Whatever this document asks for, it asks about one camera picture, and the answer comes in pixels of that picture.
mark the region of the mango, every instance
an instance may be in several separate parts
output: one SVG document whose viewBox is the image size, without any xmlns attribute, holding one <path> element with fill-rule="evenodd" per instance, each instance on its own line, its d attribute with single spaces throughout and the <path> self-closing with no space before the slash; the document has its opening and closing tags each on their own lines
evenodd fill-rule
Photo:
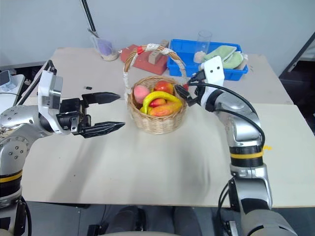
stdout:
<svg viewBox="0 0 315 236">
<path fill-rule="evenodd" d="M 166 100 L 164 98 L 157 98 L 157 99 L 154 99 L 150 104 L 149 106 L 150 107 L 158 107 L 160 105 L 164 105 L 166 104 Z"/>
<path fill-rule="evenodd" d="M 154 91 L 163 91 L 173 95 L 174 86 L 167 81 L 158 81 L 154 87 Z"/>
<path fill-rule="evenodd" d="M 151 116 L 156 117 L 163 117 L 173 114 L 181 109 L 182 103 L 181 102 L 168 102 L 164 105 L 154 107 L 152 110 L 148 112 Z"/>
</svg>

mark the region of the basket handle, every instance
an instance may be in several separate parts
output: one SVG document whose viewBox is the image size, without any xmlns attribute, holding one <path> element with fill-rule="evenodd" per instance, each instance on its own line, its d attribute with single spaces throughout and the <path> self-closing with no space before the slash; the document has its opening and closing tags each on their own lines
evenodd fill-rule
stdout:
<svg viewBox="0 0 315 236">
<path fill-rule="evenodd" d="M 126 59 L 126 62 L 124 65 L 124 71 L 123 71 L 124 82 L 126 86 L 126 93 L 131 94 L 131 88 L 129 86 L 129 80 L 128 80 L 128 72 L 130 68 L 133 66 L 134 62 L 136 61 L 138 55 L 143 52 L 149 52 L 149 51 L 155 51 L 155 50 L 162 53 L 163 55 L 169 55 L 173 59 L 173 61 L 179 66 L 182 76 L 184 78 L 187 77 L 184 62 L 173 50 L 169 48 L 165 48 L 159 44 L 149 43 L 147 45 L 142 45 L 137 48 L 134 48 Z"/>
</svg>

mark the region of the blue plastic crate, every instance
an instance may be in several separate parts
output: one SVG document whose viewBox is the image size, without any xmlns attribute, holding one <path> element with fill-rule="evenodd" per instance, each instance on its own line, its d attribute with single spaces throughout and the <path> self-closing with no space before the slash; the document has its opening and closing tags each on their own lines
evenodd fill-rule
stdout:
<svg viewBox="0 0 315 236">
<path fill-rule="evenodd" d="M 193 73 L 196 73 L 200 65 L 198 63 L 193 62 L 195 45 L 196 41 L 181 39 L 171 40 L 170 48 L 173 51 L 175 51 L 178 54 L 178 56 L 184 61 L 188 77 L 191 77 Z M 211 42 L 208 53 L 212 52 L 221 45 L 235 46 L 237 48 L 236 49 L 237 51 L 242 51 L 241 46 L 238 44 Z M 181 76 L 181 72 L 179 70 L 178 65 L 171 58 L 168 58 L 167 60 L 167 67 L 169 69 L 169 74 L 171 76 Z M 241 79 L 242 75 L 246 74 L 247 72 L 248 72 L 247 65 L 243 70 L 224 69 L 224 75 L 226 80 L 238 81 Z"/>
</svg>

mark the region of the wicker basket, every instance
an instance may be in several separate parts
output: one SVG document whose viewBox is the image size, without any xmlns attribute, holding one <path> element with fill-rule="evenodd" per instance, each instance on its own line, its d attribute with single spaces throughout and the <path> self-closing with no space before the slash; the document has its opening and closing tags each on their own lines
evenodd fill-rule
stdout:
<svg viewBox="0 0 315 236">
<path fill-rule="evenodd" d="M 139 128 L 152 134 L 165 134 L 174 131 L 176 128 L 180 126 L 183 117 L 186 113 L 187 107 L 186 102 L 175 91 L 175 96 L 181 99 L 181 101 L 183 102 L 182 108 L 178 112 L 175 112 L 169 116 L 164 117 L 146 115 L 139 111 L 139 109 L 141 108 L 141 104 L 138 104 L 135 101 L 133 95 L 133 87 L 130 88 L 128 84 L 128 71 L 133 66 L 137 56 L 142 52 L 154 50 L 157 50 L 164 55 L 169 55 L 179 65 L 180 70 L 182 72 L 182 76 L 184 78 L 186 77 L 185 67 L 182 60 L 171 49 L 162 47 L 158 44 L 148 44 L 139 46 L 130 53 L 125 62 L 124 66 L 124 81 L 126 85 L 125 99 L 127 99 L 127 105 L 130 110 L 131 116 Z M 172 84 L 179 84 L 175 80 L 165 76 L 150 76 L 138 81 L 136 84 L 134 84 L 134 86 L 143 85 L 149 89 L 152 89 L 154 88 L 158 81 L 168 81 L 171 82 Z"/>
</svg>

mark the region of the black small object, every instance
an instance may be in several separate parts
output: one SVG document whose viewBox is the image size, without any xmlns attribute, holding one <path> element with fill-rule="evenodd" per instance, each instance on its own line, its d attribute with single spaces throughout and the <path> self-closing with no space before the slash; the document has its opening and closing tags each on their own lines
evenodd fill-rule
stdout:
<svg viewBox="0 0 315 236">
<path fill-rule="evenodd" d="M 21 236 L 25 232 L 26 203 L 19 201 L 16 209 L 14 236 Z"/>
</svg>

